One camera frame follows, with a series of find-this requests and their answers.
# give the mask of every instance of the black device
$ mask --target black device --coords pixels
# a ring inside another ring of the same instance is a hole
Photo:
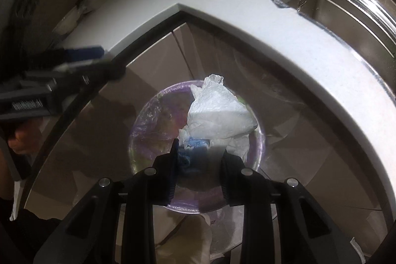
[[[0,86],[0,149],[15,181],[30,173],[26,156],[16,155],[7,138],[24,120],[62,114],[64,100],[83,88],[120,79],[125,66],[99,61],[77,66],[66,72],[28,71]]]
[[[50,235],[33,263],[114,263],[119,210],[126,203],[122,263],[155,264],[152,206],[172,200],[177,150],[175,139],[171,151],[158,156],[152,167],[121,182],[99,180]],[[245,209],[240,263],[274,263],[271,203],[278,212],[282,263],[361,263],[349,240],[295,179],[293,184],[265,179],[227,152],[219,176],[227,204]]]
[[[0,81],[14,77],[26,69],[23,35],[39,0],[0,0]],[[27,177],[30,165],[26,156],[17,157],[9,149],[7,138],[17,124],[0,127],[0,149],[5,154],[14,180]]]

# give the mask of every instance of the hand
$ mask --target hand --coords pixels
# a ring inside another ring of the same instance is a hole
[[[21,124],[12,137],[8,139],[8,146],[18,155],[37,153],[41,146],[40,126],[43,120],[31,119]]]

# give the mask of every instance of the kitchen counter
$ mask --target kitchen counter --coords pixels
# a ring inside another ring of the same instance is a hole
[[[273,59],[318,96],[358,140],[396,218],[396,108],[378,76],[353,50],[292,8],[271,0],[108,0],[64,41],[101,45],[115,57],[166,18],[184,11],[237,36]]]

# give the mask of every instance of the white plastic bag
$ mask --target white plastic bag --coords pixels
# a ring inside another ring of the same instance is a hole
[[[210,140],[210,147],[224,146],[229,153],[245,158],[249,151],[249,133],[257,122],[246,106],[225,86],[223,77],[206,77],[202,88],[191,85],[194,102],[187,125],[179,130],[179,140],[187,148],[195,140]]]

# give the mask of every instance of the stainless steel sink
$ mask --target stainless steel sink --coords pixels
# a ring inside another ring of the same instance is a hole
[[[273,1],[297,9],[349,44],[396,93],[396,24],[375,0]]]

